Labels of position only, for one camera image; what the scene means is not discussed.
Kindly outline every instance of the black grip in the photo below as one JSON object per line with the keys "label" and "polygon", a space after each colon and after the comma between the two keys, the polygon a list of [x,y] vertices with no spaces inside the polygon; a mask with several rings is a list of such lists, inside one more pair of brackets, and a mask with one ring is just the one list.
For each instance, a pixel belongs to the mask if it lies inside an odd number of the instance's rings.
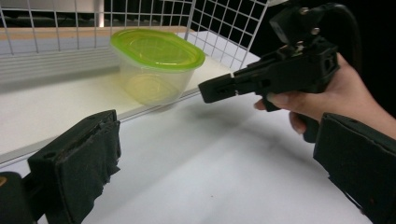
{"label": "black grip", "polygon": [[307,143],[316,143],[319,130],[319,122],[305,115],[299,114],[298,117],[305,123],[306,130],[304,132],[304,140]]}

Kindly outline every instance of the hand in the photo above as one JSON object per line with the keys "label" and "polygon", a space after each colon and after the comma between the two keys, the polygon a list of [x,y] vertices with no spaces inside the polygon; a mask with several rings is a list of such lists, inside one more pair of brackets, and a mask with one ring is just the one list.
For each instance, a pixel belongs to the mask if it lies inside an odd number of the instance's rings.
{"label": "hand", "polygon": [[[341,54],[338,54],[338,63],[340,69],[334,74],[325,92],[269,93],[266,96],[268,101],[290,111],[291,126],[299,134],[305,132],[306,125],[297,114],[320,122],[323,113],[328,112],[358,120],[396,139],[396,119],[375,101],[359,74]],[[262,100],[254,106],[259,110],[265,110]]]}

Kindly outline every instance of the white wire mesh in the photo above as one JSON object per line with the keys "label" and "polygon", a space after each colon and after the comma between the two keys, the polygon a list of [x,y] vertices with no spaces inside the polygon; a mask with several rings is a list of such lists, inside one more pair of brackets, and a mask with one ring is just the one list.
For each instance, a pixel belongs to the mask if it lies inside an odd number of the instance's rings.
{"label": "white wire mesh", "polygon": [[266,11],[256,0],[0,0],[0,57],[107,48],[131,27],[175,32],[238,69]]}

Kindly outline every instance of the plastic container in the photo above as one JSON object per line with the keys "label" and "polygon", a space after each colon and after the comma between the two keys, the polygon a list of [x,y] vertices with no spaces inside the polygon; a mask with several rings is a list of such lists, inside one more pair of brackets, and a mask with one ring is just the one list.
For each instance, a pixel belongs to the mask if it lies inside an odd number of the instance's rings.
{"label": "plastic container", "polygon": [[122,87],[143,105],[173,103],[205,60],[193,44],[163,31],[122,30],[110,46],[120,57]]}

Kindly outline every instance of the white wire rack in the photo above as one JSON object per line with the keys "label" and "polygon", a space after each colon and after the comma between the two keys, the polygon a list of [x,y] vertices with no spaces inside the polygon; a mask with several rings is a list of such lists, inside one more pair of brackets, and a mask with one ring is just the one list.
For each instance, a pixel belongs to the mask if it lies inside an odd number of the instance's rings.
{"label": "white wire rack", "polygon": [[266,0],[0,0],[0,57],[106,48],[119,29],[178,33],[238,69],[258,32]]}

